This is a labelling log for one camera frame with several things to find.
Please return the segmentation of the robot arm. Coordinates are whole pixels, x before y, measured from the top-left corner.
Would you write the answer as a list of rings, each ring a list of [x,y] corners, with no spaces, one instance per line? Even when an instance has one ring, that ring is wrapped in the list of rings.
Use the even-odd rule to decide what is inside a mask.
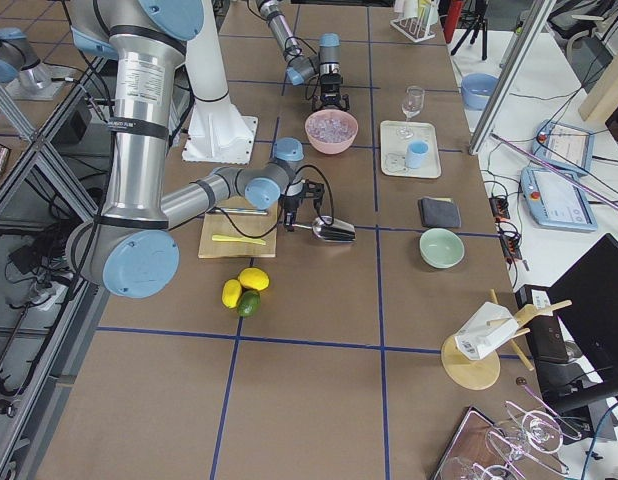
[[[258,15],[269,27],[286,61],[286,76],[294,86],[317,81],[319,93],[312,94],[313,112],[350,109],[349,96],[341,92],[343,76],[340,65],[340,37],[325,33],[315,49],[292,33],[279,1],[257,1]]]
[[[119,296],[151,296],[178,268],[174,227],[234,196],[258,209],[301,198],[303,150],[297,140],[276,142],[262,168],[248,165],[257,121],[230,99],[210,2],[76,1],[69,15],[76,47],[117,64],[106,198],[66,246],[72,268],[87,281]],[[184,156],[213,161],[216,168],[165,194],[179,68],[188,73],[194,101]]]

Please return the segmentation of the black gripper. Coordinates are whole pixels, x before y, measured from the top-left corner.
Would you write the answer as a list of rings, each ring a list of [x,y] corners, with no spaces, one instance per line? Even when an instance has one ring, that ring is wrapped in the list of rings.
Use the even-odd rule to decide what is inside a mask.
[[[311,180],[302,180],[292,184],[281,195],[281,208],[284,220],[295,220],[297,211],[305,199],[313,201],[314,209],[320,212],[324,196],[324,184]]]
[[[349,96],[340,91],[343,78],[339,73],[327,73],[319,76],[320,94],[312,97],[312,110],[337,109],[348,111],[350,109]]]

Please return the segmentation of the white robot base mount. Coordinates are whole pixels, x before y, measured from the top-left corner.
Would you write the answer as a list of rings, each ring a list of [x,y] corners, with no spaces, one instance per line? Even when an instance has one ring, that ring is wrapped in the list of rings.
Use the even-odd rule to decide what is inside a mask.
[[[243,116],[232,103],[212,3],[203,1],[200,33],[187,42],[185,66],[194,94],[183,159],[246,165],[258,119]]]

